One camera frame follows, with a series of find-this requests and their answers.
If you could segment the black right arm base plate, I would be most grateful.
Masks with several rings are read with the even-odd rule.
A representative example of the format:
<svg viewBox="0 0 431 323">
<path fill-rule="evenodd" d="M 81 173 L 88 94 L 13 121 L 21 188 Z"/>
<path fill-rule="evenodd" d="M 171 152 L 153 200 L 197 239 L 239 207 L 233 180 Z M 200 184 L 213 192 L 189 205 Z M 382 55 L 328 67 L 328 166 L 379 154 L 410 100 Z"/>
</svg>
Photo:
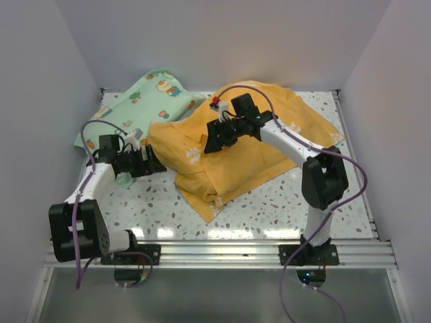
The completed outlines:
<svg viewBox="0 0 431 323">
<path fill-rule="evenodd" d="M 288 266 L 337 266 L 340 264 L 338 250 L 335 244 L 319 247 L 307 245 L 295 256 L 292 256 L 299 247 L 299 245 L 279 245 L 280 264 L 284 266 L 290 258 L 291 260 L 289 261 Z"/>
</svg>

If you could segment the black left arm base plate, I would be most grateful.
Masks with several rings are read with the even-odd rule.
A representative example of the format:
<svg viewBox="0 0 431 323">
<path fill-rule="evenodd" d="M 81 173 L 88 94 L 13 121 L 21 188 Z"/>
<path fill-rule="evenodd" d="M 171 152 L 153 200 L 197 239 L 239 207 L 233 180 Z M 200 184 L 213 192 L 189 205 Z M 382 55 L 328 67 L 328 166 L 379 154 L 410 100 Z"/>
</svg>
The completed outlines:
<svg viewBox="0 0 431 323">
<path fill-rule="evenodd" d="M 102 265 L 115 266 L 137 266 L 150 265 L 158 266 L 162 254 L 162 247 L 159 244 L 139 244 L 134 251 L 115 252 L 100 259 Z"/>
</svg>

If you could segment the orange mickey mouse pillowcase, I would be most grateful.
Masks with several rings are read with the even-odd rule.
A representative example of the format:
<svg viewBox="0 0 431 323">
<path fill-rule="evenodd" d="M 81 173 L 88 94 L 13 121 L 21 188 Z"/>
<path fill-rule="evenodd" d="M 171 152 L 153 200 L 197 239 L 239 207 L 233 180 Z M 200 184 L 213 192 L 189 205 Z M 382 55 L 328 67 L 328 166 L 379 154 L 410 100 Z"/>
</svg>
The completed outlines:
<svg viewBox="0 0 431 323">
<path fill-rule="evenodd" d="M 258 81 L 239 82 L 234 89 L 218 90 L 225 101 L 249 93 L 261 112 L 271 106 L 286 126 L 323 147 L 344 136 L 292 90 Z M 207 123 L 218 117 L 207 98 L 183 120 L 152 123 L 147 142 L 166 167 L 177 172 L 176 186 L 206 222 L 213 221 L 232 199 L 295 168 L 276 148 L 250 136 L 217 153 L 203 152 Z"/>
</svg>

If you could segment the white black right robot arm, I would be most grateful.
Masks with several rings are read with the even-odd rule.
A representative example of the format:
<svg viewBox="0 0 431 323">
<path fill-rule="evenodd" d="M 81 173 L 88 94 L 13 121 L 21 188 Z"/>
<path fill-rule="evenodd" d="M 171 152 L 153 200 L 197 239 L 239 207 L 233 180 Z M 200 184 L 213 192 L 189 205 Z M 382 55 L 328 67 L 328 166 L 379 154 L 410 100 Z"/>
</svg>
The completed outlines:
<svg viewBox="0 0 431 323">
<path fill-rule="evenodd" d="M 209 106 L 218 118 L 207 124 L 206 154 L 231 147 L 239 137 L 248 135 L 276 148 L 301 169 L 301 192 L 308 203 L 308 216 L 300 247 L 290 259 L 297 264 L 317 263 L 331 245 L 332 213 L 349 186 L 338 148 L 307 141 L 289 129 L 273 109 L 261 112 L 250 94 L 230 103 L 215 96 Z"/>
</svg>

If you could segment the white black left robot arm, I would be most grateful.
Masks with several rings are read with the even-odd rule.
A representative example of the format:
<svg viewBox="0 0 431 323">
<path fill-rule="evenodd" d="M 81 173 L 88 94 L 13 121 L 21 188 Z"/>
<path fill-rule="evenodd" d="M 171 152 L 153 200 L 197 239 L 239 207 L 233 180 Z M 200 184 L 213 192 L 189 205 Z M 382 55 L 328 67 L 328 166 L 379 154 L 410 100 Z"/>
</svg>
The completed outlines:
<svg viewBox="0 0 431 323">
<path fill-rule="evenodd" d="M 136 262 L 140 248 L 134 233 L 130 229 L 109 232 L 100 202 L 107 186 L 121 174 L 140 178 L 166 171 L 152 147 L 142 150 L 133 136 L 99 136 L 99 148 L 91 155 L 78 187 L 65 202 L 48 210 L 56 259 L 69 262 L 116 253 L 125 264 Z"/>
</svg>

